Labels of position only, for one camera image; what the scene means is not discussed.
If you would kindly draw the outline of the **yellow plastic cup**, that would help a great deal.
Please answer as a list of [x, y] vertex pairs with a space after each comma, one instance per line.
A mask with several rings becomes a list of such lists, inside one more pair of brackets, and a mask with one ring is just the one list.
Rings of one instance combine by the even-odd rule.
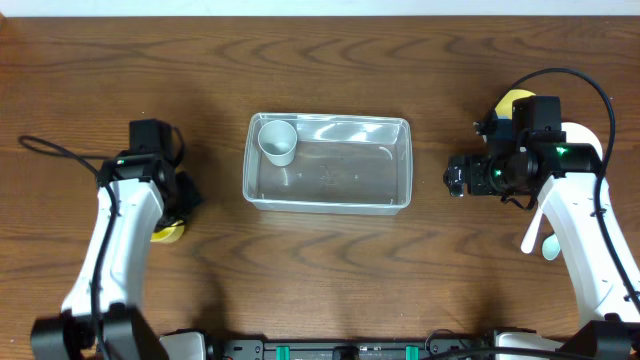
[[151, 241], [153, 243], [170, 244], [178, 241], [185, 231], [185, 225], [182, 222], [176, 222], [168, 227], [153, 232]]

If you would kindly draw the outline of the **white plastic bowl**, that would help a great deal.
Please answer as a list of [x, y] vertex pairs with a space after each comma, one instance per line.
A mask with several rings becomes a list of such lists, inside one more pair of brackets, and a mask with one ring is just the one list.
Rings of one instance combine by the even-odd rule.
[[603, 158], [603, 148], [598, 137], [589, 128], [579, 123], [563, 122], [561, 129], [566, 133], [566, 142], [572, 144], [590, 144], [600, 159]]

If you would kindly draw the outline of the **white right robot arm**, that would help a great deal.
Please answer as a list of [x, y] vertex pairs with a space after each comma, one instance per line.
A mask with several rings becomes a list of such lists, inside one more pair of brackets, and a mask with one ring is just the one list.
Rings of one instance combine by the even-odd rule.
[[618, 225], [590, 143], [537, 141], [450, 158], [443, 181], [454, 197], [495, 195], [530, 207], [553, 228], [576, 295], [579, 331], [564, 343], [504, 331], [461, 357], [628, 359], [639, 352], [639, 268]]

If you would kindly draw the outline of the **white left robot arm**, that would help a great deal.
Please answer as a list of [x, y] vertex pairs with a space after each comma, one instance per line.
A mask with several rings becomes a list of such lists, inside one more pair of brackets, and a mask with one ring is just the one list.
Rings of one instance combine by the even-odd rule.
[[154, 233], [175, 224], [184, 173], [160, 153], [121, 153], [97, 174], [99, 211], [84, 264], [57, 316], [31, 331], [37, 359], [204, 358], [206, 343], [185, 334], [159, 337], [140, 310]]

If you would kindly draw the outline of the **grey plastic cup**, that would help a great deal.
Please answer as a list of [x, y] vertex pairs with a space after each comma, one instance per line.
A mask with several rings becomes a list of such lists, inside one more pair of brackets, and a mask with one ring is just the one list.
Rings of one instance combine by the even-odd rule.
[[288, 122], [274, 120], [259, 131], [258, 144], [267, 159], [275, 166], [288, 166], [295, 157], [298, 136]]

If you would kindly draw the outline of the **yellow plastic bowl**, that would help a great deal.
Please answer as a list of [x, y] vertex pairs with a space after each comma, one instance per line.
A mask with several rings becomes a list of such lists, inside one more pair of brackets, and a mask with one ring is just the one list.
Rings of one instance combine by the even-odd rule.
[[499, 119], [512, 119], [513, 103], [517, 100], [535, 96], [535, 93], [524, 89], [512, 89], [499, 101], [494, 112]]

